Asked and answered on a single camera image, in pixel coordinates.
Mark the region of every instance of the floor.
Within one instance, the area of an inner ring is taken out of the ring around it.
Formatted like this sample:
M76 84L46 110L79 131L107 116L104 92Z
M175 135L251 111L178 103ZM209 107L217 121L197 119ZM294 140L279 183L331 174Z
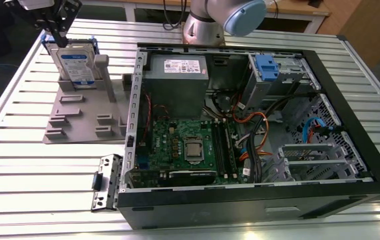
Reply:
M165 19L165 13L161 10L137 10L137 20L139 22L161 22ZM79 13L79 18L126 21L126 11L118 11L118 8L106 8L102 6L84 6ZM178 22L181 15L178 12L171 14L171 21ZM15 75L18 67L35 43L39 31L19 18L15 18L15 25L6 29L6 34L11 41L12 51L8 55L0 57L0 96ZM380 63L374 68L374 74L380 80Z

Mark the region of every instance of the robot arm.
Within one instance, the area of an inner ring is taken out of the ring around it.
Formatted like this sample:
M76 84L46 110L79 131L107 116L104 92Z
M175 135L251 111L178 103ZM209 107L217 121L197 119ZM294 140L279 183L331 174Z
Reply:
M221 45L225 31L242 37L261 25L267 14L265 0L193 0L183 29L185 41Z
M68 45L67 32L83 3L79 0L6 0L6 6L38 29L52 35L60 48ZM183 29L185 42L221 45L225 31L250 34L267 14L265 0L193 0Z
M6 0L4 5L35 28L43 28L58 46L66 48L67 32L83 6L79 0Z

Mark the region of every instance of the cpu socket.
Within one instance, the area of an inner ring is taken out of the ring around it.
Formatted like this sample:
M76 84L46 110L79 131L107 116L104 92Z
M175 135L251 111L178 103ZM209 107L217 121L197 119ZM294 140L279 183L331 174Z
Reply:
M199 139L185 140L185 160L197 165L205 159L205 141Z

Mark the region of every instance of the slotted aluminum table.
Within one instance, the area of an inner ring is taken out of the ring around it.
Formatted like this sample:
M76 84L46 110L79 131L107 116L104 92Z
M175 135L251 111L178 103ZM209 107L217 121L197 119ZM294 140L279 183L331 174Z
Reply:
M138 42L182 43L181 30L167 32L161 24L78 19L68 37L92 35L100 53L110 55L114 80L134 72ZM229 35L226 41L230 46L315 50L380 151L380 84L346 41L273 31ZM118 212L91 213L99 157L123 154L125 146L43 144L58 79L38 39L0 98L0 238L67 234L82 239L91 233L106 234L98 239L380 239L380 201L323 219L146 231L133 231Z

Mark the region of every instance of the green circuit board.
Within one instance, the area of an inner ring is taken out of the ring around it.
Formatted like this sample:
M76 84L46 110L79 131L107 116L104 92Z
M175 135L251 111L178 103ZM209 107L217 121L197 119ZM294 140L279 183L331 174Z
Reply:
M153 125L153 144L149 156L150 170L211 170L218 171L213 122L203 120L157 120ZM202 143L203 160L190 161L186 158L186 143L189 141ZM245 183L241 174L235 176L218 176L213 185Z

